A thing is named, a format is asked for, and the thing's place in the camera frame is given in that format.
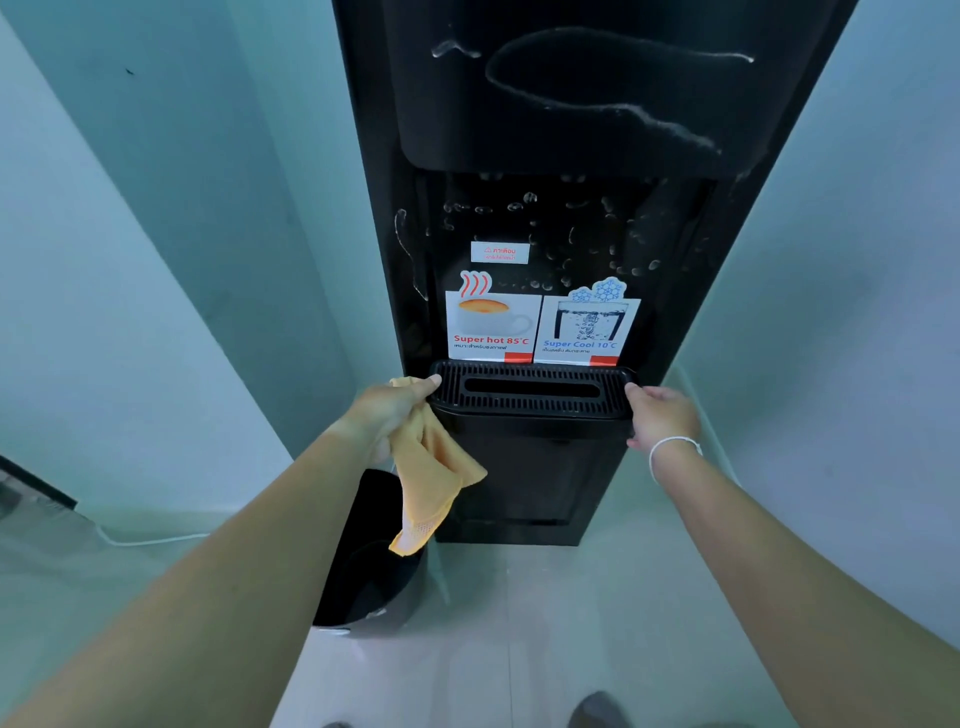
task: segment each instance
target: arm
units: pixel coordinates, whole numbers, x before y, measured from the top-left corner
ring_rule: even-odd
[[[43,684],[7,728],[267,726],[313,621],[360,475],[438,383],[368,390]]]
[[[635,437],[696,439],[692,403],[628,385]],[[960,652],[807,546],[684,441],[654,454],[654,475],[802,726],[960,725]]]

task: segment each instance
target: power cord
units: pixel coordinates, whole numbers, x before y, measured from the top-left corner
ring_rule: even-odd
[[[177,541],[192,541],[193,539],[203,539],[209,536],[208,533],[191,533],[187,536],[171,536],[168,539],[153,539],[151,541],[114,541],[105,532],[98,523],[96,526],[97,535],[111,546],[120,546],[123,548],[129,546],[158,546],[159,544],[175,544]]]

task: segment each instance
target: shoe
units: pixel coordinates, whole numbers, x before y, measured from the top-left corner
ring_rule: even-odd
[[[595,692],[573,709],[567,728],[631,728],[623,708],[606,692]]]

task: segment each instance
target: wipe mark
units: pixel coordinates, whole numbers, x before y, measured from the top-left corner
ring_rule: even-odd
[[[405,229],[406,225],[407,225],[407,211],[401,207],[399,210],[396,211],[396,214],[394,215],[394,235],[396,235],[396,242],[400,246],[400,248],[403,250],[403,252],[407,254],[407,257],[410,258],[410,265],[414,270],[414,278],[413,278],[414,290],[420,294],[420,297],[422,299],[424,299],[425,301],[429,301],[430,299],[427,298],[427,295],[423,293],[423,291],[421,291],[420,287],[417,285],[417,266],[414,264],[413,254],[411,254],[410,251],[407,250],[407,246],[403,244],[403,235],[400,233],[400,229],[401,228]]]
[[[471,51],[468,48],[464,48],[464,46],[462,46],[459,42],[457,42],[453,38],[450,38],[449,40],[444,40],[443,42],[435,45],[430,50],[430,55],[433,56],[435,59],[438,59],[445,56],[450,51],[460,51],[462,54],[472,59],[478,59],[480,58],[480,56],[483,55],[482,53],[480,53],[480,51]]]
[[[594,111],[598,113],[628,113],[639,120],[644,126],[652,129],[658,129],[676,138],[695,144],[696,146],[710,150],[714,154],[720,155],[722,151],[718,148],[716,142],[705,134],[693,132],[687,126],[679,121],[670,119],[661,119],[654,116],[641,103],[633,100],[611,100],[608,103],[590,103],[583,101],[572,101],[554,98],[545,93],[536,92],[529,88],[522,88],[501,78],[499,71],[504,60],[519,50],[529,49],[531,46],[543,45],[546,48],[549,45],[558,43],[567,43],[570,48],[583,48],[595,44],[596,47],[615,47],[624,57],[635,56],[639,54],[644,56],[659,55],[683,57],[688,60],[699,61],[718,61],[718,62],[746,62],[754,63],[756,59],[745,53],[739,52],[711,52],[698,51],[683,46],[671,45],[648,38],[635,38],[623,36],[612,31],[601,31],[592,28],[580,26],[570,26],[564,28],[552,28],[543,31],[536,31],[525,36],[515,38],[502,45],[490,58],[487,63],[485,74],[487,80],[497,88],[513,94],[531,104],[542,107],[543,109],[560,109],[570,111]]]

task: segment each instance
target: snowflake icon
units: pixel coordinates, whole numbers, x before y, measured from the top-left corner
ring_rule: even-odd
[[[626,290],[627,284],[620,279],[610,277],[598,280],[593,284],[593,299],[604,303],[617,301],[623,298],[623,292]]]
[[[591,291],[589,288],[586,288],[585,286],[581,286],[575,291],[570,291],[568,297],[580,303],[583,303],[584,301],[592,301],[593,291]]]

